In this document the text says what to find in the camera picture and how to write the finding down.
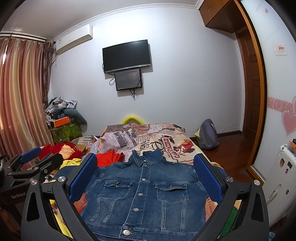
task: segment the backpack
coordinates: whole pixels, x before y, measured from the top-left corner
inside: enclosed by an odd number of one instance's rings
[[[211,119],[205,120],[197,130],[200,149],[211,150],[219,146],[217,131]]]

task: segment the patterned bedsheet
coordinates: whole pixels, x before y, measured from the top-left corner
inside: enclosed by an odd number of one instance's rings
[[[141,156],[143,151],[157,148],[167,161],[191,165],[194,156],[202,153],[185,134],[184,128],[170,123],[108,126],[101,138],[92,144],[90,152],[97,154],[114,149],[116,153],[123,152],[128,161],[132,150]]]

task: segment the denim jacket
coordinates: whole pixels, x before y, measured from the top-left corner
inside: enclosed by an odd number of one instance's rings
[[[81,216],[100,240],[190,241],[205,224],[207,192],[193,166],[160,149],[98,167],[86,195]]]

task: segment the ceiling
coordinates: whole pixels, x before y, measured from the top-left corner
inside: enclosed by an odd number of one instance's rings
[[[94,16],[124,7],[154,3],[195,6],[197,0],[26,0],[12,14],[2,31],[55,38]]]

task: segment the blue gripper pad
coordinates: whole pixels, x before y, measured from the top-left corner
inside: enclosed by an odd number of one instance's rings
[[[223,199],[222,187],[211,172],[211,170],[198,154],[194,157],[193,166],[197,173],[199,181],[206,189],[211,200],[219,204]]]
[[[69,188],[69,200],[76,202],[80,200],[82,194],[84,193],[91,177],[97,169],[98,159],[95,154],[91,154],[87,162],[84,164],[81,171],[78,173],[76,178],[73,180]]]
[[[37,156],[41,155],[41,148],[40,147],[35,147],[32,150],[26,152],[25,154],[22,154],[22,157],[20,159],[21,163],[27,163]]]

